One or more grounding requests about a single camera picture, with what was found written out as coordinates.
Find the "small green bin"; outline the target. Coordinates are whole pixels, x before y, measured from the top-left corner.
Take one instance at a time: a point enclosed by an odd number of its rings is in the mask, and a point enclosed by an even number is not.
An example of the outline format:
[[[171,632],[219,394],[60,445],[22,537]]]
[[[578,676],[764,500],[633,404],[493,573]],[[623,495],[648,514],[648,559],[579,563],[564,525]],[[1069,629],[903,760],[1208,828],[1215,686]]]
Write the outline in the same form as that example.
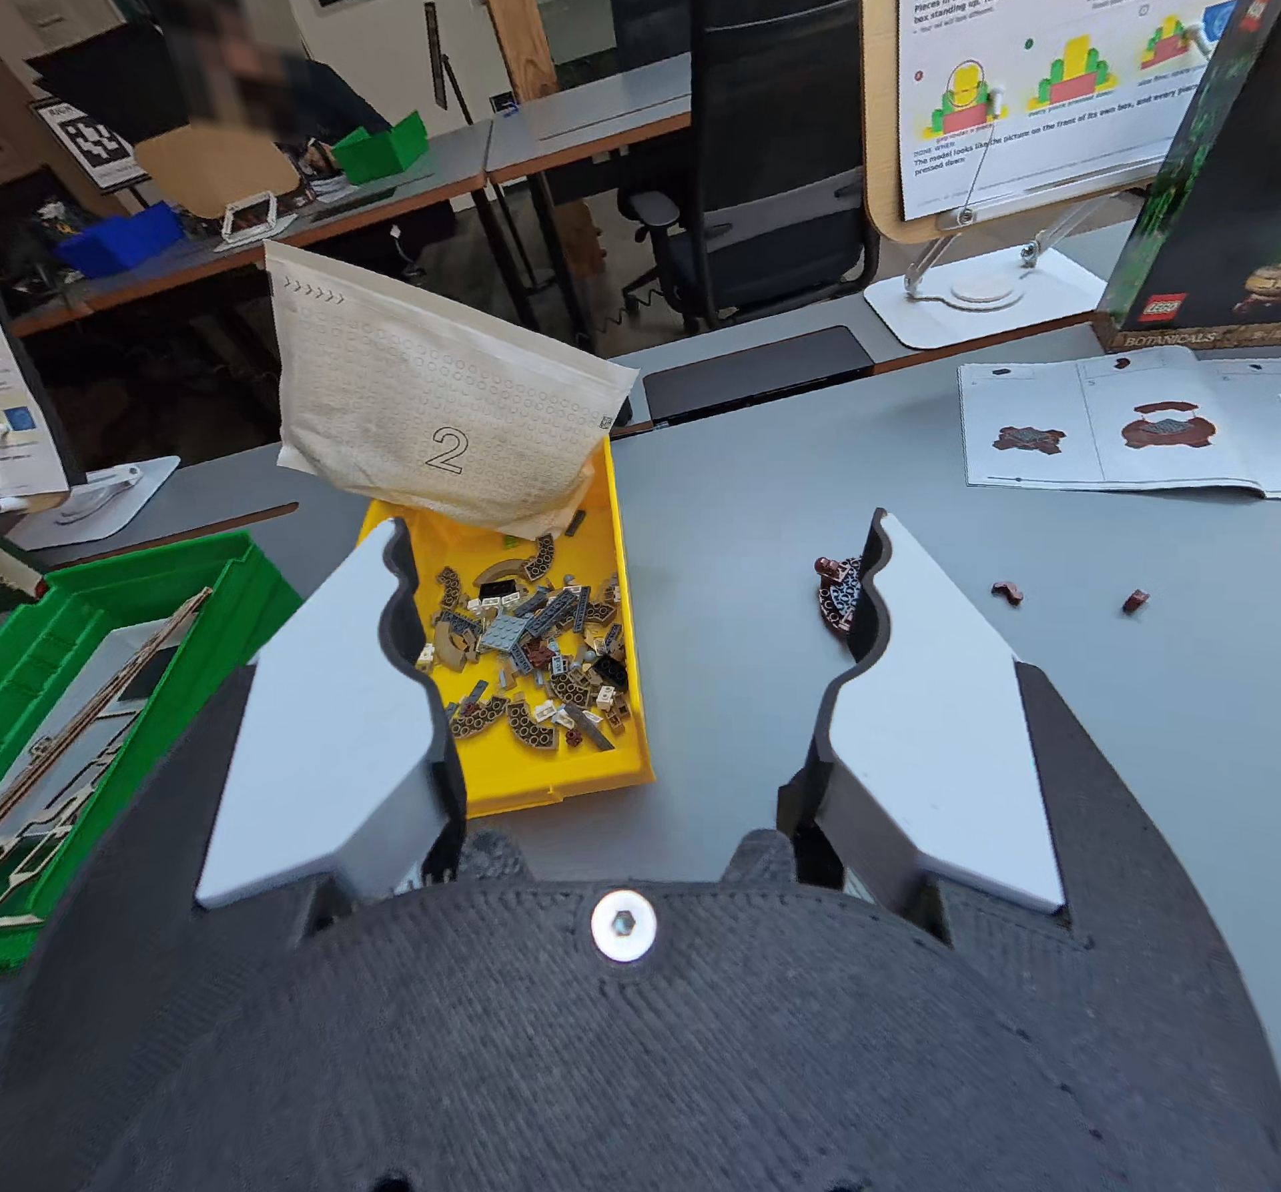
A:
[[[402,175],[427,151],[427,128],[416,110],[384,132],[358,127],[331,146],[333,164],[353,186]]]

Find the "wooden document stand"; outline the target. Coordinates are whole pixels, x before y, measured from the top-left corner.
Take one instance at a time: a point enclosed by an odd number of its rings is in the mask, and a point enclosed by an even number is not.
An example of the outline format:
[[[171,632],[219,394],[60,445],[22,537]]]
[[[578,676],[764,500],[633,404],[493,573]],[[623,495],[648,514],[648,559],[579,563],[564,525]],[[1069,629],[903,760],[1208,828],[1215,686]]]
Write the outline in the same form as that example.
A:
[[[907,220],[899,173],[899,0],[859,0],[866,208],[873,227],[918,253],[903,275],[866,287],[892,337],[911,350],[991,342],[1084,320],[1104,283],[1057,250],[1117,191],[1156,179],[1160,164],[1094,176],[951,216]]]

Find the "open instruction booklet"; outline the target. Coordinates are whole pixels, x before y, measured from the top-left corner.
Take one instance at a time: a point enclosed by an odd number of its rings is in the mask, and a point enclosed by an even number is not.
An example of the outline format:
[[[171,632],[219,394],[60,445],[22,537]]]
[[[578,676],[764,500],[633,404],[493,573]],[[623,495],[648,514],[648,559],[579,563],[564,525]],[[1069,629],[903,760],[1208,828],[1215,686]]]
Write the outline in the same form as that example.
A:
[[[1183,348],[958,370],[970,486],[1279,497],[1279,363]]]

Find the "wood-edged background desk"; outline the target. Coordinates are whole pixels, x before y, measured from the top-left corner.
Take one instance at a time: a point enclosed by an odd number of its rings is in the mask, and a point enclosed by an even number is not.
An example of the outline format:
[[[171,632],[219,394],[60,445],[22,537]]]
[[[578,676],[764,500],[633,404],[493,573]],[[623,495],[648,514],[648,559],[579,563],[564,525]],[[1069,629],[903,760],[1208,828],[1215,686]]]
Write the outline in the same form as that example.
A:
[[[296,247],[325,245],[379,223],[395,221],[410,212],[447,204],[480,191],[487,182],[490,121],[454,129],[429,140],[427,151],[405,173],[376,180],[343,201],[313,205],[296,217],[273,243]],[[82,280],[49,302],[20,316],[9,335],[30,342],[52,331],[156,294],[241,268],[263,268],[266,242],[232,252],[214,249],[211,241],[184,239],[134,269],[97,280]]]

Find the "brown black brick assembly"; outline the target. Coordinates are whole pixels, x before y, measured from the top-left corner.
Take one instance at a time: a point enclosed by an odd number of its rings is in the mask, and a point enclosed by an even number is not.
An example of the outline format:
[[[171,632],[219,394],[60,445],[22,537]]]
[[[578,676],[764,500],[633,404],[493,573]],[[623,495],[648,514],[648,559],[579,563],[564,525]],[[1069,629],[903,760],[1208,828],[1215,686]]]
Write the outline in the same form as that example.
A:
[[[834,636],[847,639],[861,595],[861,558],[818,558],[812,569],[818,576],[815,598],[822,622]]]

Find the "black office chair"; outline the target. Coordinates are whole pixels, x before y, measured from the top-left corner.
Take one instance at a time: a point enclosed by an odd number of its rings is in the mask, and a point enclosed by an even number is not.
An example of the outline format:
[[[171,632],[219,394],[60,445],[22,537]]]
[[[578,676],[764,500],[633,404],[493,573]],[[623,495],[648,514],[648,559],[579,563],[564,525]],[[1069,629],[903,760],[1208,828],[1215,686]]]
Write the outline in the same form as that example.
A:
[[[619,72],[689,52],[689,0],[609,0],[609,7]]]
[[[866,209],[859,0],[688,0],[690,125],[668,191],[630,195],[689,337],[856,294]]]

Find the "pile of loose bricks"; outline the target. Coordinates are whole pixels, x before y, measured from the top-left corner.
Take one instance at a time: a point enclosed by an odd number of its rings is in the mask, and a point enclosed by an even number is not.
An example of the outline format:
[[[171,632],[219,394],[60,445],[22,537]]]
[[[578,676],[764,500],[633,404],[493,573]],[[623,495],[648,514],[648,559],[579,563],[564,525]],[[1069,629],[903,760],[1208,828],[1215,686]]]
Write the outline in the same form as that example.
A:
[[[453,677],[446,728],[461,745],[502,727],[521,749],[611,753],[627,730],[627,632],[620,569],[597,581],[554,576],[557,540],[498,561],[471,581],[435,570],[418,672]]]

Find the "grey adjoining desk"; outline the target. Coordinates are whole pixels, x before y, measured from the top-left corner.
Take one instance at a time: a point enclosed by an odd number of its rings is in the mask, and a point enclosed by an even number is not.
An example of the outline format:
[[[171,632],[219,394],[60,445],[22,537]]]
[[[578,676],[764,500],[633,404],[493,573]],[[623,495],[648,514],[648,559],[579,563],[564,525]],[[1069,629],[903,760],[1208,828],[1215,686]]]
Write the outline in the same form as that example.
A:
[[[973,353],[990,356],[996,348],[1040,333],[1010,331],[991,342],[962,344],[950,349],[909,350],[892,338],[862,296],[815,304],[775,318],[718,330],[697,338],[677,340],[646,350],[624,353],[618,360],[646,377],[666,368],[682,368],[737,350],[773,345],[799,333],[847,327],[873,357],[873,377]],[[321,486],[303,474],[280,469],[278,448],[262,445],[212,462],[185,466],[151,496],[129,524],[111,537],[35,551],[33,559],[48,570],[120,555],[147,545],[162,545],[255,524],[302,519],[299,507],[318,496]]]

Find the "large green bin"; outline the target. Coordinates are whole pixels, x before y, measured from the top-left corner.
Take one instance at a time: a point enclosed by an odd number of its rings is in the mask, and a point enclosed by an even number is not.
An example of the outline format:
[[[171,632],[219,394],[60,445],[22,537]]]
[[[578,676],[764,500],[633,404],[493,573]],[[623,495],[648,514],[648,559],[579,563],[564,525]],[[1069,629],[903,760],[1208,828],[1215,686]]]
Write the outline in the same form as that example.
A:
[[[48,576],[48,591],[18,609],[1,633],[2,780],[24,769],[27,746],[88,702],[90,672],[108,658],[110,636],[163,622],[200,589],[201,605],[144,708],[127,721],[92,795],[37,871],[2,896],[1,974],[15,975],[35,946],[93,846],[131,802],[225,677],[247,664],[302,605],[245,533],[189,540]]]

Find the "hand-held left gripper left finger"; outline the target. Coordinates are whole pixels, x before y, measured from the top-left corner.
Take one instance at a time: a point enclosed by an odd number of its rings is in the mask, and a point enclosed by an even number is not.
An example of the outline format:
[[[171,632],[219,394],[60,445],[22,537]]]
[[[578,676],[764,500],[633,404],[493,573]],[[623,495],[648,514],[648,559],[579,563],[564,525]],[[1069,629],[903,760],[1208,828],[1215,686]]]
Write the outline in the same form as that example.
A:
[[[425,635],[407,526],[384,519],[261,648],[196,900],[310,876],[353,901],[450,881],[466,787]]]

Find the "dark plant set box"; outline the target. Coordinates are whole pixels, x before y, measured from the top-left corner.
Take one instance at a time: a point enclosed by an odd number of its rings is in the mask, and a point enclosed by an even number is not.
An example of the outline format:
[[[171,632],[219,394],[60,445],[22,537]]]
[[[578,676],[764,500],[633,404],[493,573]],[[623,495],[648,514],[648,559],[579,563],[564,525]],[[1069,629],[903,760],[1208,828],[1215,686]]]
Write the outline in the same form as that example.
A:
[[[1102,291],[1104,352],[1279,345],[1279,0],[1237,0]]]

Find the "wooden post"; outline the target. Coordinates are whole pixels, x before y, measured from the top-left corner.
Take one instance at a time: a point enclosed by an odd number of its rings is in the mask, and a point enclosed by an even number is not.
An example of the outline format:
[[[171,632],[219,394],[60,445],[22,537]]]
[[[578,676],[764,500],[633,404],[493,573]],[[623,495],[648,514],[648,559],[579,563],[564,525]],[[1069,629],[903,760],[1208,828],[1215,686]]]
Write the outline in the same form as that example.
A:
[[[519,103],[558,92],[542,18],[535,0],[484,0],[510,90]],[[568,269],[585,282],[604,269],[598,230],[585,201],[553,208]]]

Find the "grey background desk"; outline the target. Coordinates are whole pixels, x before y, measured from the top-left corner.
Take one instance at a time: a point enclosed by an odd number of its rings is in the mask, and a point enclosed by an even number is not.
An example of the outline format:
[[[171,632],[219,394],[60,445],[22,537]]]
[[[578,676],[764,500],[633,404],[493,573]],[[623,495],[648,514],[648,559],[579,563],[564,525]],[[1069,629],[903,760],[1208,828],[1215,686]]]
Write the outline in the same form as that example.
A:
[[[672,135],[689,127],[690,103],[685,52],[517,105],[493,120],[486,175],[526,179]]]

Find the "flat printed cardboard piece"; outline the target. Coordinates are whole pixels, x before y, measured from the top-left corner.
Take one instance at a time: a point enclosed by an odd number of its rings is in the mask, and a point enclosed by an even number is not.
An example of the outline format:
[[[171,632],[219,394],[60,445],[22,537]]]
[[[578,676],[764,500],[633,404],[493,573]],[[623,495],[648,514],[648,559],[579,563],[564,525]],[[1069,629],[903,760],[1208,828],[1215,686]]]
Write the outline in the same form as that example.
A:
[[[1,898],[35,881],[68,839],[212,596],[201,588],[151,625],[104,686],[39,730],[1,789]]]

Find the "black tablet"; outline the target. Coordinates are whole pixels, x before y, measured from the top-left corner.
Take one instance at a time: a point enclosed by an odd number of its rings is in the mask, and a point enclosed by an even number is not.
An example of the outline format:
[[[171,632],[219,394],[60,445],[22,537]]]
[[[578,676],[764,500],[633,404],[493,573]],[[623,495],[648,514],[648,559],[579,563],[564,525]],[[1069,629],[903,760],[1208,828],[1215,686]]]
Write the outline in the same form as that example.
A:
[[[855,382],[873,367],[847,327],[826,327],[648,374],[642,389],[649,421],[677,426]]]

